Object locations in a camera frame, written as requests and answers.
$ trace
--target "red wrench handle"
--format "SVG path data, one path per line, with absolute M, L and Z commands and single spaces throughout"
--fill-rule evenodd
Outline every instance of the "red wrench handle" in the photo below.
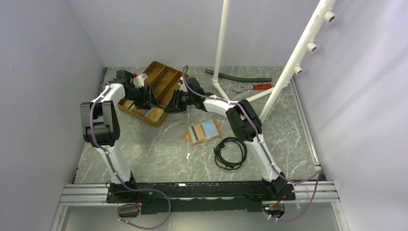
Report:
M 255 90 L 266 90 L 272 88 L 270 83 L 264 83 L 264 84 L 254 84 L 254 89 Z

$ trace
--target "white pvc pipe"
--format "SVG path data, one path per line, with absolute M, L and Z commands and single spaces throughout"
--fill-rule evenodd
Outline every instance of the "white pvc pipe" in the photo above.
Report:
M 261 98 L 261 97 L 264 97 L 264 96 L 266 96 L 266 95 L 271 94 L 272 91 L 273 91 L 273 89 L 274 89 L 274 88 L 270 88 L 270 89 L 268 89 L 268 90 L 263 90 L 261 93 L 258 93 L 258 94 L 256 94 L 256 95 L 253 95 L 253 96 L 251 96 L 251 97 L 248 97 L 246 100 L 247 100 L 248 102 L 252 102 L 252 101 L 254 101 L 254 100 L 257 100 L 257 99 L 259 99 L 259 98 Z
M 328 2 L 328 4 L 330 4 L 330 7 L 329 7 L 329 9 L 328 9 L 328 12 L 330 12 L 330 10 L 333 9 L 332 5 L 334 4 L 335 0 L 328 0 L 327 2 Z M 321 26 L 322 26 L 322 25 L 324 24 L 324 22 L 325 22 L 325 21 L 323 20 L 323 18 L 325 17 L 325 15 L 327 15 L 327 13 L 326 13 L 326 14 L 322 14 L 322 15 L 323 15 L 323 17 L 320 19 L 320 23 L 315 24 L 315 26 L 314 26 L 314 27 L 312 28 L 312 30 L 309 32 L 309 33 L 311 34 L 311 36 L 310 36 L 310 42 L 308 42 L 308 43 L 306 44 L 305 49 L 303 50 L 302 54 L 299 56 L 299 60 L 296 62 L 297 66 L 300 66 L 300 64 L 301 64 L 301 62 L 302 62 L 302 60 L 303 60 L 303 58 L 305 57 L 306 53 L 309 51 L 309 49 L 307 48 L 307 46 L 308 46 L 309 44 L 314 44 L 316 35 L 318 34 L 318 32 L 319 32 Z
M 219 85 L 218 82 L 213 82 L 213 86 L 219 91 L 219 93 L 221 94 L 221 96 L 226 99 L 226 100 L 230 100 L 227 96 L 227 94 L 224 92 L 224 90 L 221 88 L 221 86 Z
M 312 17 L 310 18 L 309 22 L 306 25 L 305 30 L 303 31 L 303 34 L 301 35 L 298 43 L 296 44 L 296 47 L 294 48 L 294 51 L 292 52 L 292 55 L 289 58 L 288 63 L 283 69 L 282 74 L 278 79 L 278 82 L 276 83 L 271 95 L 269 96 L 269 99 L 265 104 L 265 107 L 262 110 L 261 115 L 259 116 L 261 122 L 263 122 L 266 119 L 280 92 L 285 87 L 286 83 L 290 81 L 290 79 L 292 78 L 294 74 L 293 69 L 295 68 L 297 63 L 300 62 L 301 56 L 304 56 L 304 53 L 306 51 L 306 45 L 310 43 L 310 40 L 312 39 L 312 36 L 315 35 L 315 32 L 317 33 L 315 29 L 321 26 L 320 23 L 323 19 L 323 16 L 329 10 L 329 8 L 333 6 L 334 2 L 335 0 L 320 0 L 320 2 L 318 3 L 315 11 L 312 14 Z
M 214 67 L 214 75 L 213 75 L 213 86 L 219 91 L 224 99 L 230 100 L 224 90 L 218 83 L 218 74 L 219 74 L 219 65 L 221 63 L 221 56 L 222 56 L 222 47 L 224 45 L 224 36 L 225 30 L 227 29 L 227 21 L 228 21 L 228 9 L 230 8 L 230 0 L 224 0 L 222 5 L 222 15 L 221 15 L 221 25 L 219 26 L 219 35 L 218 35 L 218 45 L 217 45 L 217 55 L 216 55 L 216 64 Z

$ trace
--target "marble floor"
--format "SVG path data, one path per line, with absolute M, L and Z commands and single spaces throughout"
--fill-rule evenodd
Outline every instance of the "marble floor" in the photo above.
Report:
M 190 67 L 189 74 L 200 82 L 204 91 L 219 93 L 211 84 L 212 76 L 206 68 Z M 126 69 L 141 73 L 145 67 L 109 68 L 105 79 L 112 80 L 116 70 Z M 220 72 L 237 77 L 271 77 L 276 83 L 283 67 L 225 66 Z M 244 90 L 235 93 L 232 88 L 238 82 L 219 79 L 219 83 L 231 100 L 239 101 L 259 93 L 259 90 Z M 261 113 L 268 97 L 251 103 Z M 297 103 L 291 87 L 282 90 L 271 114 L 263 123 L 265 142 L 278 166 L 293 180 L 301 180 L 315 172 L 314 159 L 308 146 Z M 184 114 L 169 115 L 161 127 L 150 125 L 121 111 L 117 111 L 121 135 L 118 144 L 137 182 L 191 182 L 191 181 L 236 181 L 260 180 L 261 174 L 251 153 L 237 171 L 225 171 L 214 163 L 213 147 L 223 138 L 233 136 L 228 120 L 214 113 L 206 113 L 190 107 Z M 215 118 L 222 136 L 192 146 L 183 138 L 186 127 Z M 234 144 L 227 144 L 222 150 L 224 158 L 239 161 L 241 153 Z M 85 144 L 75 183 L 105 183 L 110 178 L 108 169 L 95 148 Z

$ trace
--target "black cable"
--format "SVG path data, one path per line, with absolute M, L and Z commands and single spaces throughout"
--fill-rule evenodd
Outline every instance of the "black cable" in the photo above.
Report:
M 236 143 L 239 148 L 241 149 L 241 156 L 242 159 L 239 162 L 233 163 L 233 162 L 228 162 L 226 161 L 222 155 L 221 155 L 221 149 L 225 147 L 225 143 L 227 142 L 234 142 Z M 247 155 L 247 148 L 245 143 L 243 143 L 242 141 L 239 141 L 237 138 L 235 137 L 227 137 L 225 139 L 223 139 L 215 148 L 214 148 L 214 161 L 216 163 L 216 165 L 224 170 L 227 171 L 233 171 L 233 170 L 237 170 L 239 168 L 241 168 L 242 164 L 244 163 L 245 159 L 246 159 L 246 155 Z
M 206 73 L 213 75 L 214 71 L 210 69 L 205 70 Z M 235 77 L 235 76 L 229 76 L 223 73 L 219 73 L 218 77 L 224 78 L 224 79 L 229 79 L 232 81 L 237 81 L 241 83 L 265 83 L 265 82 L 272 82 L 272 78 L 241 78 L 241 77 Z
M 109 187 L 108 187 L 108 182 L 109 182 L 109 184 L 111 184 L 112 181 L 108 180 L 108 181 L 105 183 L 105 187 L 106 187 L 107 189 L 109 189 Z

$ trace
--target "pvc elbow joint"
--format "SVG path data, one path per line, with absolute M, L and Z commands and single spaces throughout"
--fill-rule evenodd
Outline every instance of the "pvc elbow joint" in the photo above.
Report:
M 336 15 L 333 14 L 333 12 L 331 12 L 331 11 L 327 12 L 327 13 L 323 16 L 323 20 L 324 20 L 326 23 L 331 23 L 331 22 L 333 22 L 335 18 L 336 18 Z
M 302 73 L 303 69 L 300 66 L 295 66 L 293 71 L 294 71 L 295 74 L 298 75 L 298 74 Z
M 318 46 L 314 42 L 311 42 L 311 43 L 306 45 L 306 49 L 309 52 L 314 52 L 315 50 L 317 50 L 317 48 L 318 48 Z

